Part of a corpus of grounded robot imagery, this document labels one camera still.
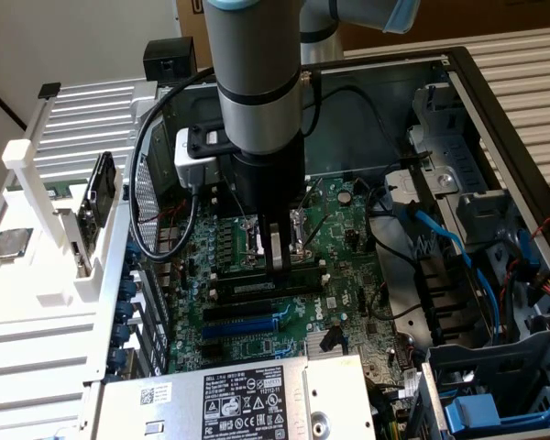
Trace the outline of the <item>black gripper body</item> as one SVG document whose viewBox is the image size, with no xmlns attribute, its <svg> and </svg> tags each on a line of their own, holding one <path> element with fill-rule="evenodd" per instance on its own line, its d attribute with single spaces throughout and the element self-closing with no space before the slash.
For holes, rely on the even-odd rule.
<svg viewBox="0 0 550 440">
<path fill-rule="evenodd" d="M 282 211 L 297 197 L 305 175 L 304 138 L 295 136 L 281 150 L 267 155 L 240 151 L 231 156 L 238 194 L 259 213 Z"/>
</svg>

